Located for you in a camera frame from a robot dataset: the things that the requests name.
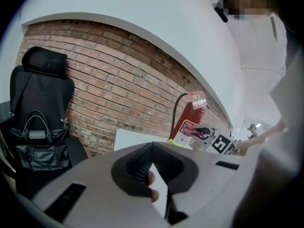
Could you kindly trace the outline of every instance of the black bag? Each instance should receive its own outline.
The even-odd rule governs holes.
[[[28,129],[28,124],[36,119],[43,123],[45,130]],[[22,131],[12,127],[9,130],[9,134],[11,135],[11,139],[14,139],[14,145],[27,144],[29,140],[34,145],[48,145],[65,139],[68,134],[68,128],[51,130],[45,116],[40,111],[34,110],[28,115]]]
[[[21,165],[25,169],[54,171],[64,169],[70,164],[65,141],[47,146],[17,145],[16,148],[19,152]]]
[[[29,130],[28,123],[32,119],[43,122],[46,130]],[[23,168],[32,171],[54,171],[64,169],[70,164],[65,142],[67,129],[50,130],[44,115],[34,110],[28,115],[28,120],[22,131],[11,128],[10,133],[17,137],[16,149]]]

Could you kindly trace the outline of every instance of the black office chair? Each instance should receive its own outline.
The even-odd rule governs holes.
[[[26,125],[29,114],[43,115],[34,117],[27,128],[36,135],[45,133],[45,122],[52,131],[67,128],[66,109],[74,90],[74,82],[65,76],[67,55],[47,50],[41,47],[29,49],[23,59],[22,66],[13,69],[10,77],[10,119],[1,124],[3,137],[14,158],[8,161],[16,170],[17,192],[31,198],[44,185],[54,178],[66,172],[81,161],[87,159],[86,152],[81,142],[68,133],[61,138],[66,143],[68,165],[60,170],[37,171],[25,169],[20,164],[19,152],[16,145],[20,138],[11,134],[14,131],[21,132]],[[47,145],[50,142],[45,139],[33,139],[35,144]]]

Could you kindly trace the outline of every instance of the red sign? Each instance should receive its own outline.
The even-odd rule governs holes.
[[[187,93],[192,101],[193,109],[197,109],[207,105],[207,100],[202,91]]]

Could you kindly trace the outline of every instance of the finger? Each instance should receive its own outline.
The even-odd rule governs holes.
[[[149,172],[148,174],[148,183],[147,183],[147,186],[151,186],[153,183],[155,182],[155,175],[153,172]]]
[[[157,201],[160,197],[160,193],[156,190],[152,190],[152,203],[154,203],[155,201]]]

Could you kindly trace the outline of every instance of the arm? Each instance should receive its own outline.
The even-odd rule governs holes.
[[[239,149],[240,154],[239,155],[245,155],[247,149],[255,144],[261,144],[265,141],[265,139],[275,133],[280,133],[285,128],[284,122],[282,119],[272,128],[268,129],[265,133],[261,134],[258,137],[255,137],[253,139],[249,139],[242,142],[237,142],[235,146]]]

